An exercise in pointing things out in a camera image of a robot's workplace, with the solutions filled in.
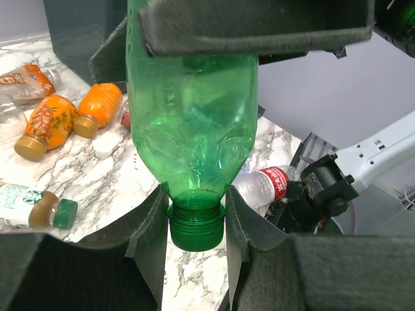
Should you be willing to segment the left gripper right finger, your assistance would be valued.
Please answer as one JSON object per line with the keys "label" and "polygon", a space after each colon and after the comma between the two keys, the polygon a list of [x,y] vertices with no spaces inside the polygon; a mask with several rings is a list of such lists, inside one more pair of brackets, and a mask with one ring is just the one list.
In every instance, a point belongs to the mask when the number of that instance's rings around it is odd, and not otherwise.
{"label": "left gripper right finger", "polygon": [[226,195],[232,310],[413,310],[414,239],[286,234]]}

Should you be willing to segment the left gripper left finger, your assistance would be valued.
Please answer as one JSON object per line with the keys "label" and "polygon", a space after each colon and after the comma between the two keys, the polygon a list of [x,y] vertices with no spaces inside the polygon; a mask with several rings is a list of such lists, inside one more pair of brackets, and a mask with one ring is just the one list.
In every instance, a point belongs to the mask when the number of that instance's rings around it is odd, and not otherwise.
{"label": "left gripper left finger", "polygon": [[46,233],[1,235],[2,310],[160,310],[167,193],[77,243]]}

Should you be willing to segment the red cap water bottle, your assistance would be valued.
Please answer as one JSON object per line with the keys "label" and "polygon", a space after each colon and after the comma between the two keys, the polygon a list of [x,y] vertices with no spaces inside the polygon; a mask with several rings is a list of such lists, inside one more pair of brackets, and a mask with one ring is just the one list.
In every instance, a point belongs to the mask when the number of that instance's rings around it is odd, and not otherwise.
{"label": "red cap water bottle", "polygon": [[290,181],[300,181],[300,175],[295,167],[283,165],[239,174],[232,185],[246,204],[258,211],[261,207],[285,198]]}

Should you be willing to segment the green plastic bottle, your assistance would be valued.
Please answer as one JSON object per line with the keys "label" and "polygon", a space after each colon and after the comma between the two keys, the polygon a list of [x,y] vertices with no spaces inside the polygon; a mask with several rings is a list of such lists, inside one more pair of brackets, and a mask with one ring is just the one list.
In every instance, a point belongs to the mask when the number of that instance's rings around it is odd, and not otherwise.
{"label": "green plastic bottle", "polygon": [[225,192],[248,158],[257,130],[258,57],[151,58],[139,38],[144,1],[129,1],[126,81],[137,152],[172,200],[174,245],[217,246]]}

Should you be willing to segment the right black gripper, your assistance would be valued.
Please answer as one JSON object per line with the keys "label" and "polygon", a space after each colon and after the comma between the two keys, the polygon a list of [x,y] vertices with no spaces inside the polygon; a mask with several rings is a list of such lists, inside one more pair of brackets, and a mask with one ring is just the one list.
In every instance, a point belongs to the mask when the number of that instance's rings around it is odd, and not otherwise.
{"label": "right black gripper", "polygon": [[337,1],[337,21],[351,33],[337,48],[346,57],[346,45],[367,41],[373,33],[414,57],[414,1]]}

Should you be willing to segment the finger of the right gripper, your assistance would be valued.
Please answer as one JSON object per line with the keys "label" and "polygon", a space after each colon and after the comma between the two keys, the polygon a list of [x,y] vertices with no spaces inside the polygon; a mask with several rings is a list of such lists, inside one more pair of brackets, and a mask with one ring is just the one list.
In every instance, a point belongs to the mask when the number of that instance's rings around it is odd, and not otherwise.
{"label": "finger of the right gripper", "polygon": [[335,51],[372,37],[374,1],[150,1],[139,9],[151,57]]}
{"label": "finger of the right gripper", "polygon": [[127,16],[109,35],[89,60],[89,69],[95,83],[120,84],[126,78]]}

